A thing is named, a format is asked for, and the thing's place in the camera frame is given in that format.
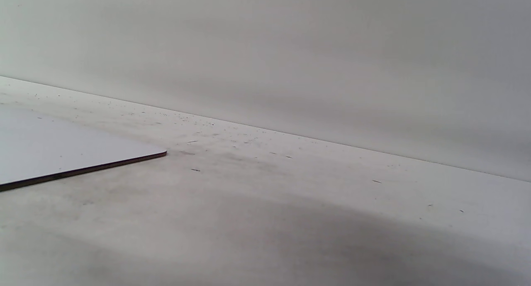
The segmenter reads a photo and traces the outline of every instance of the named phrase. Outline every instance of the white board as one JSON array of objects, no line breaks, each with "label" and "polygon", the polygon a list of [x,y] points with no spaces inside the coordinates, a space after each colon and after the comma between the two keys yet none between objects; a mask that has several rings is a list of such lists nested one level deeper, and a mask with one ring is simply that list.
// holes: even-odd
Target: white board
[{"label": "white board", "polygon": [[0,190],[165,154],[158,146],[0,106]]}]

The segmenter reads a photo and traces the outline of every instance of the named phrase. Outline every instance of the white tabletop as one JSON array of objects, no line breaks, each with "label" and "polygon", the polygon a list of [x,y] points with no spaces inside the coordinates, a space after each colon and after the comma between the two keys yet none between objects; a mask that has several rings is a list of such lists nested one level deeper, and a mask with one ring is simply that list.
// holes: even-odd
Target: white tabletop
[{"label": "white tabletop", "polygon": [[0,285],[527,285],[531,183],[0,78],[170,148],[0,193]]}]

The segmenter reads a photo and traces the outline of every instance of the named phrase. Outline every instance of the white backdrop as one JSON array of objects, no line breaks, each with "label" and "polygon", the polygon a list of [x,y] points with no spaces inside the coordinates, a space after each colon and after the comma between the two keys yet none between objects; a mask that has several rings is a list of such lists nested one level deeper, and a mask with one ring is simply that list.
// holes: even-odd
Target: white backdrop
[{"label": "white backdrop", "polygon": [[0,0],[0,75],[531,181],[531,0]]}]

